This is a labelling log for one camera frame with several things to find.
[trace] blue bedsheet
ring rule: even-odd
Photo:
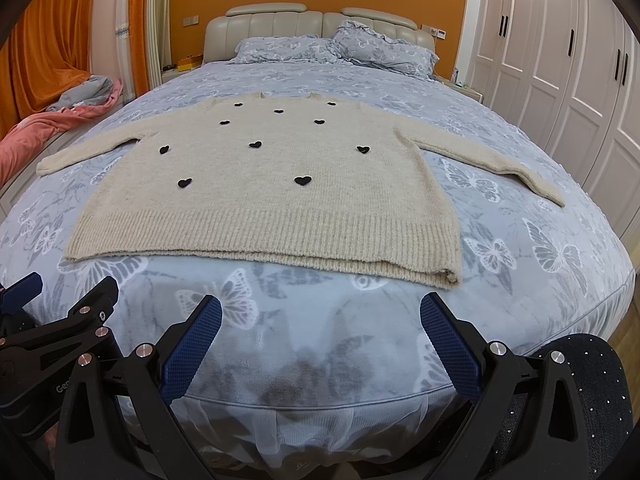
[[[319,91],[420,118],[516,158],[562,190],[564,209],[514,178],[423,152],[462,229],[463,282],[439,293],[487,340],[531,352],[568,333],[607,338],[623,317],[634,270],[600,210],[519,129],[436,82],[349,64],[212,63],[137,99],[80,142],[210,96],[258,90]],[[129,149],[25,192],[0,226],[0,281],[39,272],[44,291],[28,310],[49,322],[113,276],[120,300],[108,326],[124,353],[157,341],[204,294],[218,297],[222,328],[187,396],[172,404],[212,465],[301,478],[317,464],[388,461],[413,447],[454,393],[420,326],[420,299],[431,288],[196,256],[61,259],[84,202]],[[127,401],[124,409],[135,426]]]

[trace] light switch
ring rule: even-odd
[[[199,22],[200,22],[199,16],[189,16],[188,18],[182,19],[182,26],[189,27],[189,25],[196,25]]]

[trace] orange curtain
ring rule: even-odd
[[[32,0],[0,50],[0,139],[89,76],[93,0]]]
[[[145,15],[146,0],[129,0],[129,47],[133,85],[137,97],[149,92],[149,78],[146,71]]]

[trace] beige headboard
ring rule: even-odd
[[[356,20],[386,34],[429,48],[433,37],[407,18],[378,10],[345,7],[342,13],[306,10],[304,4],[272,3],[234,7],[209,22],[204,40],[204,62],[223,61],[236,55],[244,38],[258,36],[302,36],[317,34],[330,38],[343,20]]]

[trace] white wardrobe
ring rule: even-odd
[[[611,0],[482,0],[470,86],[640,244],[640,45]]]

